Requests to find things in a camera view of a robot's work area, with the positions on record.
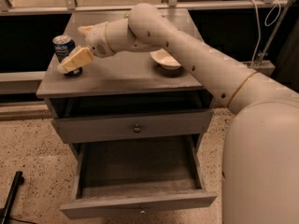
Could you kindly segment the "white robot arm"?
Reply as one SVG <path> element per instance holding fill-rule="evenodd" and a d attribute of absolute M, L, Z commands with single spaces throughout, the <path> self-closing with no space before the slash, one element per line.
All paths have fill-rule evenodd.
<path fill-rule="evenodd" d="M 223 224 L 299 224 L 299 95 L 180 31 L 150 4 L 80 27 L 86 45 L 62 74 L 120 51 L 165 49 L 234 119 L 222 152 Z"/>

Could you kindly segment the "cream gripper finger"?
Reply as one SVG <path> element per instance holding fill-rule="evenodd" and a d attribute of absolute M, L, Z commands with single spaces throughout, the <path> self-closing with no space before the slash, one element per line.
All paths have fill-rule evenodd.
<path fill-rule="evenodd" d="M 61 74 L 68 74 L 93 61 L 94 55 L 90 48 L 77 46 L 57 66 Z"/>
<path fill-rule="evenodd" d="M 92 25 L 79 26 L 79 28 L 78 28 L 78 32 L 79 32 L 81 35 L 84 35 L 84 36 L 91 35 L 91 34 L 92 34 L 92 31 L 93 31 L 93 26 L 92 26 Z"/>

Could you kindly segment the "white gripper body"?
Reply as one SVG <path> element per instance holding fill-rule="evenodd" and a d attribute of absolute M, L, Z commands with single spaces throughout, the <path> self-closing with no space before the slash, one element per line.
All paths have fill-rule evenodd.
<path fill-rule="evenodd" d="M 99 58 L 106 58 L 115 54 L 107 42 L 107 25 L 108 22 L 106 21 L 87 27 L 87 34 L 85 36 L 86 44 L 92 50 L 93 54 Z"/>

